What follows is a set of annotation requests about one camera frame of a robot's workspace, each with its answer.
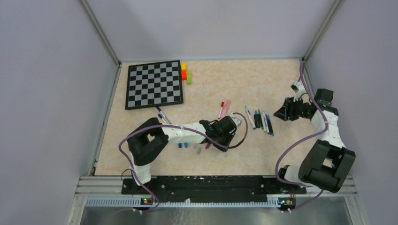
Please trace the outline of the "white pen blue cap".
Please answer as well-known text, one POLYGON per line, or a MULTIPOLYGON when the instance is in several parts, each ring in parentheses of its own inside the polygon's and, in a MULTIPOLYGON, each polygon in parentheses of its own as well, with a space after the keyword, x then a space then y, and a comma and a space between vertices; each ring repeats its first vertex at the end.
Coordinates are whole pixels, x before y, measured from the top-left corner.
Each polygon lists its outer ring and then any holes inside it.
POLYGON ((253 121, 252 115, 251 115, 251 113, 249 111, 249 108, 247 106, 245 106, 245 111, 246 111, 246 114, 248 116, 248 119, 249 119, 249 122, 251 124, 251 127, 253 128, 253 130, 255 130, 256 129, 256 125, 255 125, 255 123, 253 121))

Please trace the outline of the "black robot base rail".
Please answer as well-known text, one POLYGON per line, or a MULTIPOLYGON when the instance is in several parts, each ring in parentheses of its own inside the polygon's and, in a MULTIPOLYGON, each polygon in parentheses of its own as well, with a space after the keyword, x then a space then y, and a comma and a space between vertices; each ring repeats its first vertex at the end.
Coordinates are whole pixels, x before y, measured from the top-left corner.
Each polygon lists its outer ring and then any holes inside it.
POLYGON ((132 178, 122 182, 123 195, 154 193, 161 203, 262 203, 268 195, 306 194, 306 189, 285 184, 275 176, 156 176, 139 186, 132 178))

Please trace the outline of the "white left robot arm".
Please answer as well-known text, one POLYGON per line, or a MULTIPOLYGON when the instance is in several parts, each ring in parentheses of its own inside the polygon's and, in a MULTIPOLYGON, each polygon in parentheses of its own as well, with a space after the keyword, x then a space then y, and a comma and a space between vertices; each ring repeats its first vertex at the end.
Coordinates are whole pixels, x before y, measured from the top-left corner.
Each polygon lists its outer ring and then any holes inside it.
POLYGON ((126 139, 134 171, 133 188, 140 194, 151 186, 150 164, 167 145, 178 143, 211 143, 221 151, 230 149, 230 143, 242 121, 234 116, 220 120, 200 120, 190 124, 165 124, 150 118, 126 139))

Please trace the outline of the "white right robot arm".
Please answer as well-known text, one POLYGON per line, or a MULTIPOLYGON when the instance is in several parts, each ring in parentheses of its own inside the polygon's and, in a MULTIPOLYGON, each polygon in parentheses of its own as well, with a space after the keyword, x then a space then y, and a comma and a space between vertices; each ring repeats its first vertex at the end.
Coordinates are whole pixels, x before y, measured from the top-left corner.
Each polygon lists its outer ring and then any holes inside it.
POLYGON ((356 154, 346 148, 337 126, 338 110, 332 106, 333 91, 318 89, 313 103, 302 99, 285 98, 274 116, 284 121, 309 119, 314 126, 316 141, 299 167, 286 165, 279 168, 275 187, 288 193, 294 185, 315 186, 337 193, 342 187, 356 154))

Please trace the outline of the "pink highlighter marker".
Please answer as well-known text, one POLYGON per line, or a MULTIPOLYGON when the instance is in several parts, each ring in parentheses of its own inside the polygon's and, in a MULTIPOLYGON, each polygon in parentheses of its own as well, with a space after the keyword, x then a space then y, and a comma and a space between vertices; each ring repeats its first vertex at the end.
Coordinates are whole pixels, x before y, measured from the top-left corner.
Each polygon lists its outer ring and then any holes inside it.
POLYGON ((220 113, 220 119, 222 119, 223 117, 227 116, 228 112, 229 112, 229 108, 231 105, 231 100, 228 99, 226 102, 224 102, 223 107, 222 107, 222 111, 220 113))

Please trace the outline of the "white grey marker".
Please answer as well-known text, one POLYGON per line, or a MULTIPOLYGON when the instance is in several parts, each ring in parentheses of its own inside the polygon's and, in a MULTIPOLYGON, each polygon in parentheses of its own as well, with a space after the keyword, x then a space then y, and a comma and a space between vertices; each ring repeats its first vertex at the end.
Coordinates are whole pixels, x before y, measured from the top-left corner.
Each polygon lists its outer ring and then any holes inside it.
POLYGON ((268 129, 266 115, 265 115, 264 112, 262 112, 261 115, 262 115, 262 123, 263 123, 263 126, 264 126, 264 131, 269 135, 270 132, 269 132, 269 129, 268 129))

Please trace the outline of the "green transparent pen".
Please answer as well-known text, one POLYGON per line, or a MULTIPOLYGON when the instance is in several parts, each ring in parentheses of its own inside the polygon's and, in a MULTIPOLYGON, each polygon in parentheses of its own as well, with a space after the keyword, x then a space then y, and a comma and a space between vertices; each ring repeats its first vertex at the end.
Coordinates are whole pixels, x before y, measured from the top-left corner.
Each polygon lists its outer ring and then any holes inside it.
POLYGON ((259 115, 259 121, 261 122, 261 129, 264 130, 265 127, 264 127, 262 113, 261 113, 260 109, 258 109, 257 112, 258 112, 258 115, 259 115))

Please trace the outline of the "blue capped pen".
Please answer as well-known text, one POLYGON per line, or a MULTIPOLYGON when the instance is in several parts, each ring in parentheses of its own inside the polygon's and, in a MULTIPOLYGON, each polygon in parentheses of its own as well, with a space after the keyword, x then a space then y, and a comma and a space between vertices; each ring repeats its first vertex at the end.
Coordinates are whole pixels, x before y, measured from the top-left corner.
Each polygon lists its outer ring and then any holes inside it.
POLYGON ((268 120, 269 120, 269 123, 270 123, 270 128, 271 128, 272 136, 274 136, 274 132, 273 132, 273 128, 272 128, 270 116, 269 116, 268 114, 267 114, 267 116, 268 116, 268 120))

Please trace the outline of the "dark blue pen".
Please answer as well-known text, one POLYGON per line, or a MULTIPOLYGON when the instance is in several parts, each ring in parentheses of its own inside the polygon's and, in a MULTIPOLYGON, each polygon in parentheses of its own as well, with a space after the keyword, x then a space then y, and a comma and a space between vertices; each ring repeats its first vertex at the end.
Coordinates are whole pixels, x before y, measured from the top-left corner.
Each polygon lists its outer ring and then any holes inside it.
POLYGON ((266 125, 267 125, 268 134, 269 134, 269 135, 272 135, 271 128, 270 128, 270 123, 269 123, 269 120, 268 120, 268 116, 267 116, 267 115, 265 115, 265 123, 266 123, 266 125))

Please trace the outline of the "black blue highlighter marker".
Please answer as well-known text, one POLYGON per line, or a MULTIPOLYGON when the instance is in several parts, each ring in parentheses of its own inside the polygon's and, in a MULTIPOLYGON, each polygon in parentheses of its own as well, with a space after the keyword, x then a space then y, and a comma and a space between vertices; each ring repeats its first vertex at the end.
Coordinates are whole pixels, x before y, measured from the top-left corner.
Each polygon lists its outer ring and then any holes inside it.
POLYGON ((258 115, 257 110, 255 111, 255 114, 254 114, 254 122, 255 122, 256 128, 261 128, 261 122, 259 121, 259 115, 258 115))

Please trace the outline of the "red capped white pen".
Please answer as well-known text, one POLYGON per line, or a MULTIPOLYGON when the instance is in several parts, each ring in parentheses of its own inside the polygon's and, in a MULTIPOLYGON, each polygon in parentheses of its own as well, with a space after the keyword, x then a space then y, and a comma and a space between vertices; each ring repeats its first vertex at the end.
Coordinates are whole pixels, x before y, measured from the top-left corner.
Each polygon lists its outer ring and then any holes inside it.
POLYGON ((222 111, 223 111, 224 104, 225 104, 225 102, 224 102, 224 101, 222 101, 222 102, 221 102, 221 106, 220 106, 220 110, 219 110, 219 113, 218 113, 218 119, 220 119, 220 118, 221 118, 221 115, 222 115, 222 111))

